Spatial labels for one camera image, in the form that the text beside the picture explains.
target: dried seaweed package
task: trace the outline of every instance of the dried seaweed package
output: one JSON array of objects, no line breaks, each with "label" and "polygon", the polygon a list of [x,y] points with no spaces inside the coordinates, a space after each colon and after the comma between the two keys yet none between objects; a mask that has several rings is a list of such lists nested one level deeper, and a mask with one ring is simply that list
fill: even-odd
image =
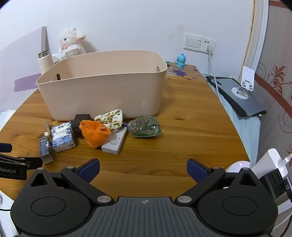
[{"label": "dried seaweed package", "polygon": [[154,137],[161,133],[155,116],[141,116],[128,123],[128,131],[134,137]]}]

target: red stripe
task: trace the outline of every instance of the red stripe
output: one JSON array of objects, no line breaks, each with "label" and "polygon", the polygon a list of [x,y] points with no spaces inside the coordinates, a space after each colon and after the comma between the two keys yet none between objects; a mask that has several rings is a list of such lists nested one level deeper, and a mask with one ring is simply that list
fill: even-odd
[{"label": "red stripe", "polygon": [[264,79],[259,75],[255,74],[255,81],[264,88],[286,111],[286,113],[292,118],[292,107],[289,103],[273,88],[271,87]]},{"label": "red stripe", "polygon": [[269,6],[282,7],[282,8],[289,9],[284,3],[278,2],[278,1],[272,1],[272,0],[269,0]]}]

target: blue patterned package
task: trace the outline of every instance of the blue patterned package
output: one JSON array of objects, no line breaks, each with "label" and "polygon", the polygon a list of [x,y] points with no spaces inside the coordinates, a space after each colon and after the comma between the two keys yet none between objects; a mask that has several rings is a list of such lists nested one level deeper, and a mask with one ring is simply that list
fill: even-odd
[{"label": "blue patterned package", "polygon": [[76,146],[71,129],[71,122],[65,122],[52,128],[52,147],[56,152]]}]

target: purple panel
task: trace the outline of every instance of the purple panel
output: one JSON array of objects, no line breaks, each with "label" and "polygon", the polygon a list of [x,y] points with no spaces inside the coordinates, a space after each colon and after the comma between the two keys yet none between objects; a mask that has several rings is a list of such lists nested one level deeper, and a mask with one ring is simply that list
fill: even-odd
[{"label": "purple panel", "polygon": [[30,90],[37,88],[36,80],[41,76],[40,73],[26,76],[14,81],[14,92],[22,91],[22,90]]}]

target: crosshair logo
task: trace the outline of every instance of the crosshair logo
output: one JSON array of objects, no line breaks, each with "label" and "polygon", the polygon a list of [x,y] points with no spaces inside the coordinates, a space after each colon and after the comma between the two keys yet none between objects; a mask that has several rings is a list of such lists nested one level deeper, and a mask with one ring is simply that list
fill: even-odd
[{"label": "crosshair logo", "polygon": [[150,201],[148,201],[147,199],[144,199],[144,200],[142,201],[142,203],[145,204],[145,205],[148,204],[149,202],[150,202]]}]

